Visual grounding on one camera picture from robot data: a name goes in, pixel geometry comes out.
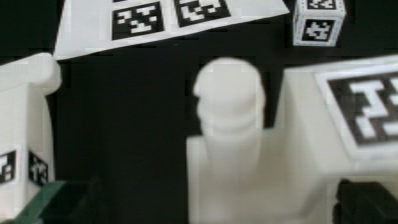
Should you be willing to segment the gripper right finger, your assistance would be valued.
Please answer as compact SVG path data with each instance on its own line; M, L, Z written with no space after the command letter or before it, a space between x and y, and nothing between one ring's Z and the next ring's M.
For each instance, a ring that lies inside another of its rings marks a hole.
M336 199L333 224L398 224L398 198L379 182L343 179Z

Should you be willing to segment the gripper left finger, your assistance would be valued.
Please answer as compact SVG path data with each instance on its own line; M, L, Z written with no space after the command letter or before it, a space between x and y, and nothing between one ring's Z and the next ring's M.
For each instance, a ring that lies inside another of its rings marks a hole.
M54 181L36 194L13 224L107 224L102 182Z

